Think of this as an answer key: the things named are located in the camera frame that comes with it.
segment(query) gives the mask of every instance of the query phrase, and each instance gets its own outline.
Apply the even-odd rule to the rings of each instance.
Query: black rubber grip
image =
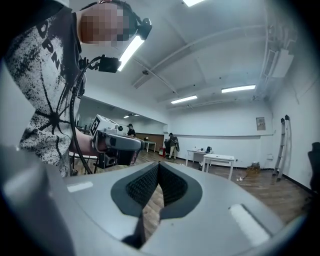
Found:
[[[118,180],[111,188],[111,197],[123,214],[140,217],[158,184],[164,200],[161,220],[186,216],[202,198],[202,187],[194,178],[165,162],[155,162]]]
[[[164,200],[160,220],[182,218],[196,208],[203,194],[198,181],[166,162],[159,163],[158,173]]]
[[[159,164],[145,168],[118,180],[111,188],[111,198],[123,214],[140,217],[158,185]]]

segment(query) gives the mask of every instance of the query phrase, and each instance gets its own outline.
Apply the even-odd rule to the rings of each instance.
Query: white graphic t-shirt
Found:
[[[36,109],[20,147],[57,166],[65,177],[70,173],[72,140],[69,104],[81,72],[81,46],[75,13],[59,3],[54,7],[58,9],[53,15],[48,17],[48,12],[41,10],[47,17],[40,13],[39,20],[31,22],[32,27],[13,39],[5,61],[14,81]],[[74,116],[84,84],[83,81],[74,104]]]

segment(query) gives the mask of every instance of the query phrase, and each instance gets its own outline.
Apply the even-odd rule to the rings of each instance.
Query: wooden floor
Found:
[[[176,164],[185,164],[186,161],[182,159],[168,160],[159,156],[158,153],[153,151],[140,152],[134,165],[143,164],[150,161],[168,161]],[[93,163],[90,160],[89,166],[94,170]],[[105,170],[97,169],[97,173],[116,171],[127,168],[125,165],[116,165]],[[198,169],[198,163],[188,162],[188,167]],[[79,172],[79,175],[84,174],[84,168],[80,160],[75,160],[74,168]],[[209,173],[228,178],[229,167],[211,166]],[[237,178],[245,177],[246,170],[236,168],[233,169],[231,181],[241,186],[244,190],[258,198],[265,205],[270,207],[284,223],[289,223],[297,216],[301,215],[304,210],[303,206],[306,205],[306,199],[310,196],[308,192],[297,186],[290,180],[282,177],[280,182],[276,182],[276,178],[272,177],[271,170],[262,170],[259,174],[247,176],[243,181],[237,181]],[[164,207],[163,194],[160,186],[158,186],[149,200],[146,207],[143,209],[145,235],[148,239],[156,230],[159,223],[159,212]]]

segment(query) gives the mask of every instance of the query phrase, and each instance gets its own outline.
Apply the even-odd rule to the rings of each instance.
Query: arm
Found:
[[[92,148],[92,137],[81,133],[77,128],[75,129],[76,137],[79,143],[79,147],[83,155],[86,156],[98,156],[98,152]],[[74,153],[78,153],[74,139],[72,138],[69,150]]]

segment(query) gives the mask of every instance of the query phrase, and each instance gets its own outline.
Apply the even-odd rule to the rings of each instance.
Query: ceiling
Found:
[[[70,7],[79,10],[90,2],[70,0]],[[106,81],[125,84],[167,109],[253,99],[256,90],[222,94],[221,89],[259,85],[266,48],[264,1],[205,0],[192,7],[182,0],[127,3],[142,19],[151,19],[149,37],[121,72],[103,73],[102,79],[90,70],[88,79],[101,86]],[[128,44],[118,49],[82,45],[82,52],[89,59],[101,54],[119,58]],[[198,99],[171,104],[192,95]]]

